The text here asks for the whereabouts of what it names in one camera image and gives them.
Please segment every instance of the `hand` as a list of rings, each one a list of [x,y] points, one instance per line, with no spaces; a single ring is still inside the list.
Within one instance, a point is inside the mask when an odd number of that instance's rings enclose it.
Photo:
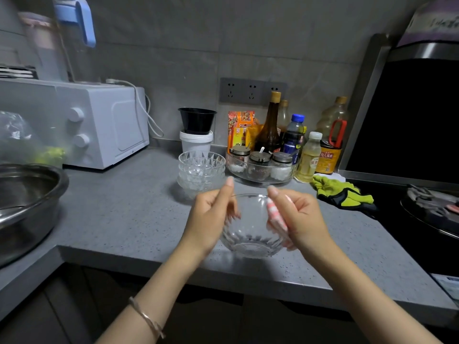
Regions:
[[[237,212],[237,202],[233,195],[232,177],[226,179],[221,189],[198,194],[179,246],[186,246],[203,260],[219,240],[225,217],[234,216]]]
[[[290,189],[268,187],[268,196],[276,204],[289,229],[289,236],[303,255],[323,254],[333,243],[317,199]]]

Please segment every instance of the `countertop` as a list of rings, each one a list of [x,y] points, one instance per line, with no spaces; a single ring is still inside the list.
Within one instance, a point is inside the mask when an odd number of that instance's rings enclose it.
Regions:
[[[57,226],[37,248],[0,269],[0,320],[62,263],[149,277],[179,241],[191,202],[176,182],[177,154],[148,148],[104,172],[67,169]],[[286,188],[315,194],[292,180]],[[235,192],[266,193],[236,180]],[[422,323],[446,326],[458,308],[384,227],[319,202],[331,236],[392,299]],[[255,260],[220,242],[191,284],[345,310],[299,251]]]

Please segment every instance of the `stainless steel pot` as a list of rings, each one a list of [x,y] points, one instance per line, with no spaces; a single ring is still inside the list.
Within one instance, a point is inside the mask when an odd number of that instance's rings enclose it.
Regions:
[[[51,231],[67,188],[62,169],[0,165],[0,266],[27,253]]]

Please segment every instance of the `glass bowl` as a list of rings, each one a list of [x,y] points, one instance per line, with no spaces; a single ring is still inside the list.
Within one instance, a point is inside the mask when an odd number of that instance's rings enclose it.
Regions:
[[[238,156],[226,154],[228,170],[245,180],[258,183],[284,183],[290,181],[298,164],[286,167],[254,164],[251,161],[242,161]]]
[[[199,192],[220,188],[225,180],[225,158],[214,152],[188,151],[179,156],[177,182],[194,198]]]
[[[272,256],[282,249],[284,238],[268,227],[268,196],[235,195],[240,219],[227,217],[220,237],[229,250],[249,258]]]

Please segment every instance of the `blue handle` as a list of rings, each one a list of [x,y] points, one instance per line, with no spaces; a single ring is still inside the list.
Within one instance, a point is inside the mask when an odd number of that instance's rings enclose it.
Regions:
[[[91,9],[86,0],[76,0],[75,9],[78,26],[83,34],[83,42],[86,46],[95,47],[94,26],[92,24]]]

